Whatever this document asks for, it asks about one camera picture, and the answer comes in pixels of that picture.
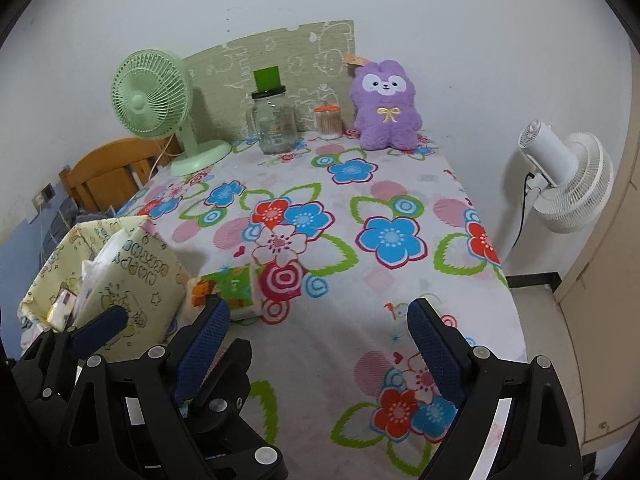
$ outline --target yellow bow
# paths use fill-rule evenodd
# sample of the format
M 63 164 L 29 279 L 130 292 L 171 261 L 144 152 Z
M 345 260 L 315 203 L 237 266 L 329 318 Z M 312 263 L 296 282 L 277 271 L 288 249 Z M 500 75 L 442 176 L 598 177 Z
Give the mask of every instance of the yellow bow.
M 394 123 L 398 122 L 398 121 L 396 121 L 396 118 L 394 117 L 394 115 L 400 113 L 400 108 L 398 108 L 397 106 L 394 106 L 393 108 L 385 108 L 385 107 L 381 106 L 376 111 L 380 115 L 386 114 L 385 120 L 382 121 L 383 123 L 386 123 L 387 121 L 392 121 Z

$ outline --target fan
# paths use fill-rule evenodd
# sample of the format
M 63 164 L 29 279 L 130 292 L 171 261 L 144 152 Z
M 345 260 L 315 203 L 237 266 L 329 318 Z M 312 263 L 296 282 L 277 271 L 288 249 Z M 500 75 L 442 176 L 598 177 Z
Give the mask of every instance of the fan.
M 518 145 L 540 172 L 526 181 L 519 231 L 505 237 L 498 249 L 501 260 L 518 240 L 531 209 L 549 230 L 573 233 L 596 219 L 615 177 L 609 155 L 593 134 L 571 134 L 562 142 L 548 124 L 536 120 L 520 134 Z
M 224 140 L 196 140 L 190 117 L 193 83 L 184 62 L 172 54 L 139 50 L 127 57 L 113 78 L 111 103 L 118 120 L 137 137 L 178 136 L 184 153 L 172 162 L 172 175 L 202 170 L 231 151 Z

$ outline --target blue wall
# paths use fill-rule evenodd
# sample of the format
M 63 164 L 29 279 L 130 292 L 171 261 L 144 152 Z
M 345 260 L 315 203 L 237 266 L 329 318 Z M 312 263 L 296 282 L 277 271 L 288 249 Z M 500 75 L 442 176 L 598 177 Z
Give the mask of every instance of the blue wall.
M 40 270 L 42 237 L 49 230 L 58 208 L 66 198 L 59 182 L 56 195 L 29 224 L 23 220 L 9 239 L 0 246 L 0 335 L 9 357 L 20 357 L 20 322 L 18 305 Z

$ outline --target black jar lid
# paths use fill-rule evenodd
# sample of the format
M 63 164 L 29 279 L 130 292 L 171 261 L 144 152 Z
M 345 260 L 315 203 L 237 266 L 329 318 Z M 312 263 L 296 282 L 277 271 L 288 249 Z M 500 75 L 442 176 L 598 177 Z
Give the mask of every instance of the black jar lid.
M 262 90 L 260 92 L 252 92 L 251 97 L 253 99 L 264 99 L 265 97 L 271 97 L 274 95 L 284 94 L 287 91 L 286 86 L 276 86 L 276 88 L 269 88 L 268 90 Z

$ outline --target plush toy leg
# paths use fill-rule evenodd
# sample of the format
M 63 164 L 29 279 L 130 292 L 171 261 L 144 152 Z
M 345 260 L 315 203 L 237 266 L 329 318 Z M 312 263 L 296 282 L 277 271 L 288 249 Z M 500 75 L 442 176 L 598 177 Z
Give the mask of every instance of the plush toy leg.
M 363 150 L 384 150 L 389 145 L 389 128 L 378 124 L 364 128 L 360 135 L 360 147 Z
M 407 152 L 418 147 L 418 134 L 409 130 L 392 130 L 390 141 L 396 150 Z

